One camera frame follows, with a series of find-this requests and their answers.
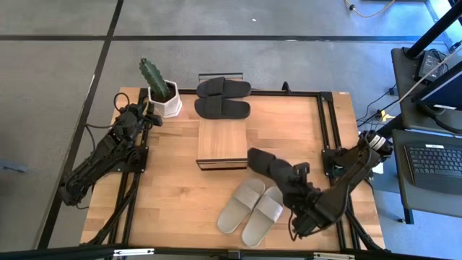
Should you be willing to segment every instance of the gray slide sandal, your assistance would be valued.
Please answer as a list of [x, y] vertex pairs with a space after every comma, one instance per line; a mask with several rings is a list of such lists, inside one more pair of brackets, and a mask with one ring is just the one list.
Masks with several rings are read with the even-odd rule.
[[263, 181], [252, 178], [239, 185], [218, 217], [217, 227], [223, 233], [232, 233], [255, 207], [265, 191]]
[[281, 214], [282, 192], [276, 186], [272, 186], [260, 198], [244, 228], [244, 244], [250, 247], [260, 245]]

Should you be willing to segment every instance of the desk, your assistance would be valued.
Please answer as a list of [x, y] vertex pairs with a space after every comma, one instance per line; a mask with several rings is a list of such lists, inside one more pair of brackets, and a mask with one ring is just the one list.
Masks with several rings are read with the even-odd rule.
[[[430, 137], [432, 141], [438, 144], [462, 145], [462, 139], [435, 135]], [[425, 142], [428, 139], [429, 134], [399, 130], [393, 132], [393, 145], [395, 147], [396, 165], [398, 167], [401, 202], [405, 209], [406, 222], [409, 224], [412, 222], [411, 209], [462, 217], [461, 195], [428, 191], [411, 184], [411, 171], [406, 160], [404, 145], [407, 142]]]
[[[419, 64], [419, 60], [412, 60], [404, 56], [403, 50], [394, 48], [391, 50], [391, 58], [393, 61], [393, 70], [395, 72], [396, 87], [398, 95], [401, 98], [408, 92], [412, 86], [416, 84], [414, 75]], [[448, 61], [448, 66], [451, 68], [461, 60], [460, 56], [454, 56]], [[419, 84], [411, 94], [418, 93], [426, 86]], [[440, 128], [430, 117], [420, 113], [417, 110], [415, 103], [411, 102], [411, 97], [407, 97], [400, 104], [401, 114], [388, 122], [385, 126], [378, 130], [379, 134], [386, 138], [391, 137], [391, 132], [394, 129], [417, 129], [424, 131], [433, 131], [451, 134]], [[438, 116], [443, 122], [448, 122], [452, 127], [462, 129], [462, 112], [447, 110], [441, 116]]]
[[[137, 100], [139, 88], [122, 88], [131, 100]], [[164, 119], [162, 127], [149, 133], [147, 169], [141, 175], [131, 226], [132, 246], [166, 248], [249, 249], [241, 241], [247, 219], [229, 235], [217, 229], [219, 213], [235, 189], [247, 178], [260, 178], [267, 187], [269, 178], [246, 170], [201, 171], [196, 164], [199, 116], [193, 108], [195, 95], [181, 95], [183, 108], [175, 118]], [[246, 97], [251, 114], [246, 119], [249, 147], [274, 153], [290, 163], [310, 163], [308, 180], [321, 189], [328, 188], [323, 174], [321, 150], [323, 138], [318, 104], [313, 97]], [[121, 99], [118, 106], [125, 105]], [[348, 93], [334, 93], [334, 105], [341, 137], [346, 148], [357, 143], [357, 127]], [[328, 132], [331, 142], [334, 140]], [[120, 173], [109, 173], [95, 186], [85, 221], [81, 242], [93, 238], [113, 213], [120, 183]], [[352, 192], [354, 213], [365, 230], [385, 247], [375, 200], [370, 187], [362, 182]], [[287, 230], [290, 211], [284, 209], [275, 226], [256, 249], [285, 251], [338, 251], [335, 225], [302, 240], [292, 242]], [[121, 218], [119, 230], [124, 223]], [[347, 221], [344, 221], [346, 244], [351, 246]], [[121, 241], [118, 232], [116, 241]]]

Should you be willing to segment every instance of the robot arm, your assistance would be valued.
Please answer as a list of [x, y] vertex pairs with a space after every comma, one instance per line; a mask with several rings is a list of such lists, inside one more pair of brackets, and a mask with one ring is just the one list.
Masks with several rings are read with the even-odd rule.
[[369, 176], [373, 167], [390, 156], [392, 149], [388, 141], [381, 146], [371, 146], [376, 136], [372, 132], [362, 133], [356, 147], [343, 149], [332, 158], [334, 165], [345, 172], [334, 186], [324, 191], [307, 182], [310, 166], [306, 162], [292, 167], [273, 154], [252, 148], [248, 151], [248, 164], [252, 170], [276, 182], [284, 205], [296, 215], [292, 225], [301, 238], [312, 235], [316, 227], [323, 230], [337, 222], [347, 209], [348, 195]]
[[98, 142], [95, 151], [77, 166], [63, 183], [58, 192], [63, 202], [75, 206], [85, 197], [91, 187], [113, 169], [121, 165], [137, 165], [141, 153], [136, 148], [136, 138], [145, 127], [161, 126], [162, 119], [147, 111], [146, 103], [130, 104], [121, 108], [121, 115], [115, 119], [107, 134]]

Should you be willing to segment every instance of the wooden table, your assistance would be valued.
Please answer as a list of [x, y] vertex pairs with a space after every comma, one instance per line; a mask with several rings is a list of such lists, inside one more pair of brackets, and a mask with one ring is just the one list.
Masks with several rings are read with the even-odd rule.
[[[137, 100], [139, 88], [124, 87], [131, 100]], [[358, 131], [349, 93], [335, 92], [334, 105], [341, 143], [356, 145]], [[241, 241], [247, 218], [232, 234], [217, 229], [219, 213], [235, 189], [248, 178], [260, 178], [267, 187], [272, 180], [252, 170], [201, 171], [196, 164], [199, 116], [193, 108], [195, 95], [181, 95], [183, 109], [175, 118], [164, 119], [162, 127], [154, 127], [148, 138], [147, 169], [141, 175], [129, 244], [133, 246], [172, 248], [240, 248], [249, 249]], [[309, 162], [309, 181], [327, 189], [323, 174], [321, 150], [323, 140], [317, 102], [314, 97], [253, 96], [246, 98], [251, 114], [246, 119], [248, 146], [274, 153], [292, 164]], [[124, 106], [121, 98], [118, 106]], [[325, 104], [328, 135], [333, 134]], [[81, 242], [94, 237], [113, 213], [120, 173], [101, 178], [92, 195]], [[374, 196], [362, 182], [352, 192], [354, 213], [373, 240], [385, 247]], [[336, 227], [292, 242], [287, 230], [290, 211], [282, 216], [256, 249], [338, 251]], [[124, 216], [119, 230], [122, 230]], [[351, 247], [347, 221], [344, 221], [346, 244]], [[116, 241], [121, 240], [121, 231]]]

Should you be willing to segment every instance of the white hexagonal planter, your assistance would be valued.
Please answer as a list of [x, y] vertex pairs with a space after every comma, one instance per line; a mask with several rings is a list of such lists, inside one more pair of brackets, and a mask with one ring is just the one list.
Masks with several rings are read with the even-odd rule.
[[170, 85], [171, 87], [175, 87], [175, 97], [173, 97], [171, 100], [165, 102], [165, 103], [159, 103], [157, 101], [153, 101], [151, 98], [151, 87], [148, 89], [148, 97], [150, 103], [154, 104], [154, 109], [163, 117], [163, 118], [171, 118], [174, 116], [178, 116], [180, 113], [181, 107], [183, 106], [183, 103], [180, 100], [180, 94], [178, 93], [178, 86], [176, 85], [175, 82], [171, 82], [168, 80], [165, 80], [165, 83], [167, 85]]

